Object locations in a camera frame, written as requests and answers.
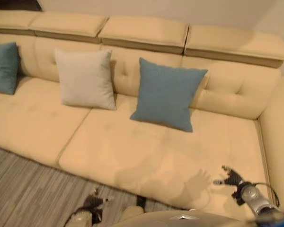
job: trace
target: striped carpet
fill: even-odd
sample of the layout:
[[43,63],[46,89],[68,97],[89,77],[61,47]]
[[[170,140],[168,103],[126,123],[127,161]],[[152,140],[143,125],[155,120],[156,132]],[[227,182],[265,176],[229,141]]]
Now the striped carpet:
[[[104,205],[103,220],[95,227],[118,222],[122,211],[136,203],[136,196],[130,193],[0,149],[0,227],[62,227],[94,188],[99,188],[102,198],[115,198]],[[151,200],[145,207],[146,212],[173,209]]]

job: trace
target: teal pillow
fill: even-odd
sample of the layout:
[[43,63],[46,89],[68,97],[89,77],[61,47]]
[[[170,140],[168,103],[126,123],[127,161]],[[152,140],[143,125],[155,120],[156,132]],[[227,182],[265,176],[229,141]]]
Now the teal pillow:
[[0,92],[13,95],[17,84],[18,48],[16,43],[0,45]]
[[140,58],[138,105],[130,119],[193,131],[188,107],[207,71],[171,68]]

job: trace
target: sofa armrest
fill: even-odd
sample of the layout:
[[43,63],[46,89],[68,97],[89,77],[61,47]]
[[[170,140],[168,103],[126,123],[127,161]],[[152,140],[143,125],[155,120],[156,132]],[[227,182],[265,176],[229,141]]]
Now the sofa armrest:
[[271,186],[284,210],[284,76],[259,117]]

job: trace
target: white wall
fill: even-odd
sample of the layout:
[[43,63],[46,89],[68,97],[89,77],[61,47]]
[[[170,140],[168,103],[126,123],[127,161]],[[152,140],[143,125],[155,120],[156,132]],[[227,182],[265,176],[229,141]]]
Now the white wall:
[[192,24],[217,24],[279,34],[284,0],[38,0],[44,11],[149,15]]

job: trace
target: sofa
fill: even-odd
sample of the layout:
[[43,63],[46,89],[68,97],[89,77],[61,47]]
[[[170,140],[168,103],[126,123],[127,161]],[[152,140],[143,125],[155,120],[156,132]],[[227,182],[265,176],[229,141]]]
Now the sofa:
[[[178,208],[250,218],[231,197],[234,187],[213,185],[227,165],[270,184],[284,210],[279,36],[157,17],[0,10],[0,44],[8,42],[21,61],[15,94],[0,93],[0,148]],[[56,47],[112,50],[116,110],[61,103]],[[140,57],[208,70],[189,106],[193,132],[130,120]]]

